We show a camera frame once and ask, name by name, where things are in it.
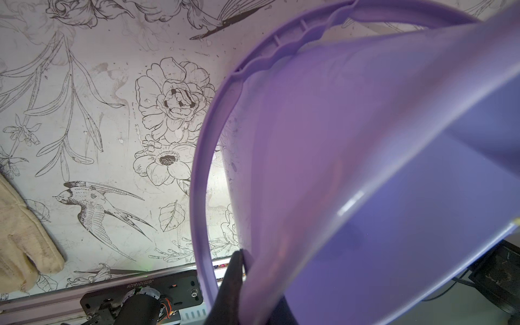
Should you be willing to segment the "purple plastic bucket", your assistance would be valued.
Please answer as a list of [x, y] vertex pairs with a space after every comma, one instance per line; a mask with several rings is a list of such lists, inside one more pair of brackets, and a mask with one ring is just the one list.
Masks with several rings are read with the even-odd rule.
[[517, 227], [519, 3], [336, 1], [229, 73], [190, 224], [215, 304], [231, 256], [291, 260], [296, 324], [388, 324]]

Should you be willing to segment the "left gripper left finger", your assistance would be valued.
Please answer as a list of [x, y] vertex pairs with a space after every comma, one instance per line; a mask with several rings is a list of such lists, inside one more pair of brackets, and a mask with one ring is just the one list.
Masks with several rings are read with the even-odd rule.
[[243, 252], [235, 251], [228, 264], [214, 306], [204, 325], [239, 324], [238, 307], [243, 283]]

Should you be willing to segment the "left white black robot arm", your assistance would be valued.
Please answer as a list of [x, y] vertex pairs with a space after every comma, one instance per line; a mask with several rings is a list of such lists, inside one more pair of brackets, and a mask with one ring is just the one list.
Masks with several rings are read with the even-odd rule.
[[[244, 256], [232, 254], [205, 324], [238, 324], [239, 293]], [[207, 303], [194, 270], [149, 278], [84, 295], [80, 304], [91, 319], [87, 324], [165, 324], [182, 309]]]

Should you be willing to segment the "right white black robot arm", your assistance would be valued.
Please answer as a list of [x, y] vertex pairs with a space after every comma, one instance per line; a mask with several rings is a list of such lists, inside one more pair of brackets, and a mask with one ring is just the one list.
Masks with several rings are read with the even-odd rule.
[[519, 247], [500, 241], [469, 267], [470, 281], [491, 303], [519, 323]]

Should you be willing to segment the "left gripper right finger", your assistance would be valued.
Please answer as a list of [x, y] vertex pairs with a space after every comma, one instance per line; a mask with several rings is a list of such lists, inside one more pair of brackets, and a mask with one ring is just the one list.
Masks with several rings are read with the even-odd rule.
[[296, 324], [285, 289], [294, 279], [291, 260], [276, 254], [257, 257], [243, 250], [246, 280], [243, 284], [244, 324]]

